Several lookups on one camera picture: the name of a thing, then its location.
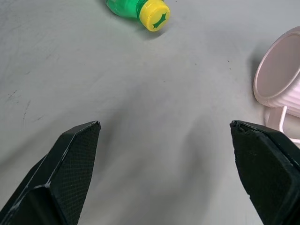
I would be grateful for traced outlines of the green bottle with yellow cap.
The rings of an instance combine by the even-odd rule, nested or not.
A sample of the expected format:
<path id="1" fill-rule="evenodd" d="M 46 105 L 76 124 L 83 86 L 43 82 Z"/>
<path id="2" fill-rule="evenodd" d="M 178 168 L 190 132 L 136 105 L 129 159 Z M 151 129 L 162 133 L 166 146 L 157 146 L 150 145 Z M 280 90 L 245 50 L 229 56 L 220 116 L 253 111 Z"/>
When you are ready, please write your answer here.
<path id="1" fill-rule="evenodd" d="M 116 15 L 138 20 L 148 31 L 162 29 L 170 17 L 170 9 L 164 0 L 105 0 Z"/>

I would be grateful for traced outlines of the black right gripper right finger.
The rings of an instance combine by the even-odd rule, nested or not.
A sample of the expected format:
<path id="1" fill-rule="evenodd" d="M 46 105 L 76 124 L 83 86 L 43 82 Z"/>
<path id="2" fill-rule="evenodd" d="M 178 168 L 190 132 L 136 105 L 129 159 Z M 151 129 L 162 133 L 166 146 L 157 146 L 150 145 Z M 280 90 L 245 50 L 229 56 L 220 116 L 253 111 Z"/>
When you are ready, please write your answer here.
<path id="1" fill-rule="evenodd" d="M 230 124 L 240 181 L 264 225 L 300 225 L 300 149 L 283 133 Z"/>

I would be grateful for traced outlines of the pink ribbed plastic cup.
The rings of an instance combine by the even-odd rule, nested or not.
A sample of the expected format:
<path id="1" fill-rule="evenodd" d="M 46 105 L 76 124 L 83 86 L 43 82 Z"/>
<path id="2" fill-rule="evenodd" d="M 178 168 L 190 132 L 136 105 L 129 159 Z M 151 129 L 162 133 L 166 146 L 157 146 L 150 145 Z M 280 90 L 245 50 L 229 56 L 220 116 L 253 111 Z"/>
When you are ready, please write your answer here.
<path id="1" fill-rule="evenodd" d="M 287 114 L 300 118 L 300 26 L 268 49 L 254 77 L 256 100 L 270 108 L 266 126 L 283 132 Z"/>

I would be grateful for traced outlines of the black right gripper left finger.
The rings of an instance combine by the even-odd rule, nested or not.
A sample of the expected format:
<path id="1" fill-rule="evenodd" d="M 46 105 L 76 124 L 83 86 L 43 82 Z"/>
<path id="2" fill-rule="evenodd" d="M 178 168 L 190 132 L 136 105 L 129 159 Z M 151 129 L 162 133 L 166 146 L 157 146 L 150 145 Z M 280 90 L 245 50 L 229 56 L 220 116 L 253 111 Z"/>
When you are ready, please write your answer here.
<path id="1" fill-rule="evenodd" d="M 89 190 L 101 125 L 62 133 L 0 210 L 0 225 L 77 225 Z"/>

